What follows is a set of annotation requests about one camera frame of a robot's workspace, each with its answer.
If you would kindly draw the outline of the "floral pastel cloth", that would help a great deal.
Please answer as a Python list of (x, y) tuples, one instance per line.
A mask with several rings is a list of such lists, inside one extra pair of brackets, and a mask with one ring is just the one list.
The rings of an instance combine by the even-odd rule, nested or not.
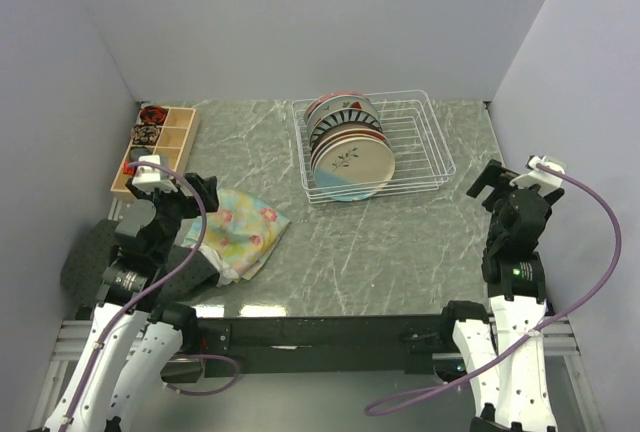
[(220, 207), (207, 215), (202, 244), (219, 253), (241, 280), (254, 277), (278, 245), (290, 220), (246, 192), (219, 189)]

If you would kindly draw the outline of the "cream blue plate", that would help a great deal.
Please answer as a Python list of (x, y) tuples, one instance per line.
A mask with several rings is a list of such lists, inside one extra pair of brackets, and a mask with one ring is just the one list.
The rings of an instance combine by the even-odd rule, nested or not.
[(382, 141), (386, 145), (390, 144), (388, 138), (384, 134), (380, 134), (380, 133), (375, 132), (375, 131), (370, 131), (370, 132), (366, 132), (364, 130), (361, 130), (361, 131), (347, 131), (344, 134), (335, 135), (335, 136), (329, 137), (328, 139), (320, 142), (314, 148), (313, 152), (318, 154), (321, 150), (329, 147), (330, 145), (332, 145), (334, 143), (338, 143), (338, 142), (343, 141), (343, 140), (360, 139), (360, 138), (376, 139), (376, 140)]
[(368, 199), (391, 181), (396, 159), (391, 148), (376, 139), (350, 139), (319, 153), (312, 167), (313, 180), (330, 199), (354, 202)]

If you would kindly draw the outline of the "blue striped white plate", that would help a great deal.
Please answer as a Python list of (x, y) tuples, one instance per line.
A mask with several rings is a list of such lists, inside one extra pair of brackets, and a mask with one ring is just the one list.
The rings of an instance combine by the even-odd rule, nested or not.
[(320, 119), (313, 127), (308, 129), (311, 136), (321, 135), (333, 127), (347, 123), (359, 123), (377, 131), (382, 131), (382, 126), (375, 114), (358, 108), (345, 108), (337, 110)]

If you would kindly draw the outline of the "red teal floral plate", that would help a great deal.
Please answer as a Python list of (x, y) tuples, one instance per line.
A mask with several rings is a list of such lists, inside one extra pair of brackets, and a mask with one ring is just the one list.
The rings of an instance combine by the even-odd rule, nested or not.
[(332, 132), (332, 133), (330, 133), (327, 137), (325, 137), (324, 139), (322, 139), (322, 140), (318, 141), (314, 146), (312, 146), (312, 147), (311, 147), (311, 150), (313, 151), (313, 150), (314, 150), (314, 148), (315, 148), (315, 147), (316, 147), (320, 142), (322, 142), (322, 141), (324, 141), (324, 140), (328, 139), (329, 137), (332, 137), (332, 136), (335, 136), (335, 135), (341, 135), (341, 134), (346, 133), (347, 131), (361, 131), (361, 130), (364, 130), (364, 131), (366, 131), (366, 132), (375, 131), (375, 130), (366, 129), (366, 128), (356, 128), (356, 127), (353, 127), (353, 128), (348, 128), (347, 130), (343, 130), (343, 131), (341, 131), (341, 132)]

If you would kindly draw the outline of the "maroon rim beige plate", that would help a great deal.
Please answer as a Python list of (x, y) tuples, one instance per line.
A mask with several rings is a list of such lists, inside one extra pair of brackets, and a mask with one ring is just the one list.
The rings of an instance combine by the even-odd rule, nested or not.
[(365, 122), (345, 122), (339, 125), (332, 126), (325, 131), (321, 131), (320, 133), (314, 134), (310, 138), (310, 145), (314, 146), (318, 141), (324, 139), (332, 132), (341, 132), (343, 130), (347, 130), (348, 128), (353, 128), (353, 127), (371, 129), (377, 132), (383, 131), (381, 125), (378, 122), (374, 122), (373, 124), (369, 124)]

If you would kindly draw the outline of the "watermelon pattern plate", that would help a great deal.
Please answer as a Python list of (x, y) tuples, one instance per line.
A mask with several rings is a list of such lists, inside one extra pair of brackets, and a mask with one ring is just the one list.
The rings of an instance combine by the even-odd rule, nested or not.
[(366, 110), (371, 114), (375, 114), (377, 118), (379, 118), (379, 112), (373, 103), (366, 98), (359, 98), (354, 95), (345, 95), (338, 96), (332, 99), (329, 99), (322, 104), (320, 104), (311, 114), (306, 115), (304, 113), (304, 118), (306, 121), (310, 119), (316, 120), (324, 117), (327, 114), (335, 112), (337, 110), (345, 109), (345, 108), (358, 108), (362, 110)]

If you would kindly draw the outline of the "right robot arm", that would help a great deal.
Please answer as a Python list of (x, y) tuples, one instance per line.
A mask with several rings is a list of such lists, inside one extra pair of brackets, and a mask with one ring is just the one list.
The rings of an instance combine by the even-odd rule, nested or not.
[(536, 248), (564, 194), (562, 164), (533, 156), (517, 174), (490, 161), (468, 190), (491, 215), (481, 272), (489, 304), (451, 301), (439, 326), (444, 347), (459, 351), (475, 401), (473, 431), (554, 431), (542, 334), (546, 316), (544, 267)]

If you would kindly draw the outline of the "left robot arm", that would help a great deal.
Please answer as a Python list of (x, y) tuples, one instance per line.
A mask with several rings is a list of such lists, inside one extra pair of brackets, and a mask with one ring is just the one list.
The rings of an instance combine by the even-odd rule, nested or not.
[(166, 363), (201, 345), (195, 310), (158, 297), (198, 253), (193, 247), (168, 267), (183, 221), (218, 210), (217, 179), (150, 162), (136, 167), (126, 184), (135, 200), (115, 228), (88, 337), (45, 431), (124, 430)]

